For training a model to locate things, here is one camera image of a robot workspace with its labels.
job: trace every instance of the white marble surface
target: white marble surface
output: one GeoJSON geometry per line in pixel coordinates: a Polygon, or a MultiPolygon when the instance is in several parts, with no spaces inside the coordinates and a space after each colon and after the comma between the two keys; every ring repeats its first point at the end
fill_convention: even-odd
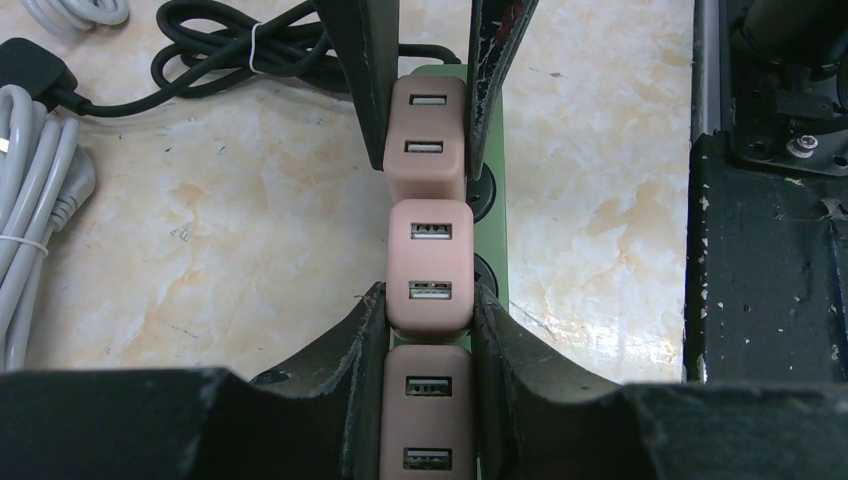
{"type": "MultiPolygon", "coordinates": [[[[160,2],[63,44],[19,2],[3,38],[99,104],[154,89],[160,2]]],[[[294,1],[229,1],[268,19],[294,1]]],[[[401,38],[467,53],[469,2],[402,0],[401,38]]],[[[511,311],[617,381],[681,375],[692,0],[542,0],[504,90],[511,311]]],[[[401,62],[401,73],[418,63],[401,62]]],[[[385,277],[390,198],[350,103],[262,78],[84,119],[96,196],[54,237],[29,368],[226,365],[244,377],[385,277]]]]}

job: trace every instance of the gray cable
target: gray cable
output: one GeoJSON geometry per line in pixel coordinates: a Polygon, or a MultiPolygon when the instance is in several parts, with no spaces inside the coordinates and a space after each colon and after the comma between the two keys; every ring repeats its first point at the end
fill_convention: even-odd
{"type": "MultiPolygon", "coordinates": [[[[94,190],[79,122],[47,118],[26,90],[0,88],[0,232],[46,245],[94,190]]],[[[0,238],[0,370],[23,367],[43,253],[0,238]]]]}
{"type": "Polygon", "coordinates": [[[130,15],[127,0],[47,0],[57,22],[38,4],[38,0],[21,0],[32,18],[57,37],[74,37],[97,24],[119,25],[130,15]]]}

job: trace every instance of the bolt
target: bolt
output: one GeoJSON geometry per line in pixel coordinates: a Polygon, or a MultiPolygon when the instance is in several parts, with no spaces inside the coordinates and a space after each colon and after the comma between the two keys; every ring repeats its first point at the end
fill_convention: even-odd
{"type": "Polygon", "coordinates": [[[786,150],[796,158],[810,158],[816,147],[819,146],[819,140],[812,135],[801,135],[798,138],[793,138],[786,144],[786,150]]]}

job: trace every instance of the usb-a port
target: usb-a port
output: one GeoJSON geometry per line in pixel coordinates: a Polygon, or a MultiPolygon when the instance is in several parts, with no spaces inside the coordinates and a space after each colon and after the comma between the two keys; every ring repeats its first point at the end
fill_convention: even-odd
{"type": "Polygon", "coordinates": [[[403,149],[407,153],[442,153],[445,151],[444,142],[406,142],[403,149]]]}
{"type": "Polygon", "coordinates": [[[450,397],[450,377],[406,377],[408,397],[450,397]]]}
{"type": "Polygon", "coordinates": [[[410,95],[410,105],[445,105],[448,103],[447,95],[410,95]]]}
{"type": "Polygon", "coordinates": [[[409,298],[415,300],[450,300],[450,282],[409,282],[409,298]]]}
{"type": "Polygon", "coordinates": [[[450,240],[450,223],[412,223],[409,225],[409,238],[413,240],[450,240]]]}
{"type": "Polygon", "coordinates": [[[453,459],[449,448],[404,448],[404,470],[450,470],[453,459]]]}

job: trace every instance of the black cable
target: black cable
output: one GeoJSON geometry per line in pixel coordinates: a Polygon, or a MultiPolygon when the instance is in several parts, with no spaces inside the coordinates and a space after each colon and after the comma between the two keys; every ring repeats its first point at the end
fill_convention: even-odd
{"type": "MultiPolygon", "coordinates": [[[[347,93],[348,86],[338,58],[328,55],[332,48],[321,22],[292,25],[315,13],[309,1],[256,28],[256,70],[277,77],[298,77],[321,90],[347,93]]],[[[251,30],[258,21],[233,7],[211,0],[171,0],[156,13],[159,29],[174,43],[153,58],[150,74],[160,90],[142,99],[113,106],[93,105],[68,90],[51,94],[79,115],[125,117],[150,110],[173,97],[203,98],[222,92],[255,75],[250,69],[251,30]],[[224,28],[201,32],[184,25],[189,20],[210,20],[224,28]],[[188,70],[173,81],[165,78],[167,63],[179,57],[188,70]],[[201,85],[194,85],[209,73],[227,71],[201,85]]],[[[444,63],[460,63],[449,49],[438,45],[400,45],[401,56],[434,58],[444,63]]]]}

